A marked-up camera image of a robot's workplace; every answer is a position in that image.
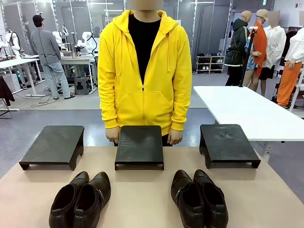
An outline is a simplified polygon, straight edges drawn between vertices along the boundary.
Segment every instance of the mannequin hand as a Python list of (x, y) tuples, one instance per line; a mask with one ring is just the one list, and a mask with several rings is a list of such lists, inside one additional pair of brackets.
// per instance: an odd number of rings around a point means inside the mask
[(179, 144), (182, 140), (183, 131), (176, 131), (171, 129), (169, 132), (168, 143), (171, 145)]
[(113, 143), (118, 143), (119, 127), (107, 128), (105, 130), (106, 138)]
[(253, 56), (257, 56), (257, 57), (261, 57), (261, 56), (262, 56), (262, 53), (259, 52), (259, 51), (254, 51), (254, 52), (252, 52), (252, 55), (253, 55)]
[(287, 64), (288, 64), (288, 68), (289, 68), (290, 70), (293, 69), (294, 66), (295, 66), (295, 59), (294, 59), (294, 58), (290, 59), (290, 60), (287, 62)]

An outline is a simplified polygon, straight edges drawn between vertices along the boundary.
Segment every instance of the yellow jacket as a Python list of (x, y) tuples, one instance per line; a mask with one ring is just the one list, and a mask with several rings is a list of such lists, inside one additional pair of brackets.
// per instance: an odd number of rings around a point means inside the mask
[(162, 135), (171, 128), (181, 131), (191, 97), (188, 36), (177, 21), (158, 12), (161, 25), (142, 84), (128, 29), (132, 13), (114, 18), (100, 35), (98, 91), (105, 127), (159, 125)]

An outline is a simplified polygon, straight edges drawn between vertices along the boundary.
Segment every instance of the shoe shelf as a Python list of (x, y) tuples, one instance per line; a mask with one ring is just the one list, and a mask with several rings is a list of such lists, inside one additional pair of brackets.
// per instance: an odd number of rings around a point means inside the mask
[(195, 71), (196, 72), (223, 72), (225, 56), (196, 56)]

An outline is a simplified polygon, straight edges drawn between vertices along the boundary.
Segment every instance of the black shorts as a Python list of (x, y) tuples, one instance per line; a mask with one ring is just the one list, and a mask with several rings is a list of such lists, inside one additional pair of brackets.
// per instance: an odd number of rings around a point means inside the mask
[(268, 67), (263, 67), (261, 71), (261, 75), (258, 79), (260, 80), (267, 80), (267, 78), (272, 79), (274, 76), (274, 71), (275, 71), (275, 65), (273, 65), (271, 69), (269, 69)]

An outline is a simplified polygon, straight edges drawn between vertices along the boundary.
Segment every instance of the black shirt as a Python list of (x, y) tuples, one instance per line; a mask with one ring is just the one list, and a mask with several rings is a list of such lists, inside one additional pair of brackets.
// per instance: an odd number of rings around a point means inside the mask
[(134, 14), (129, 16), (129, 31), (135, 44), (142, 84), (150, 60), (152, 46), (160, 25), (161, 19), (155, 22), (142, 22), (136, 19)]

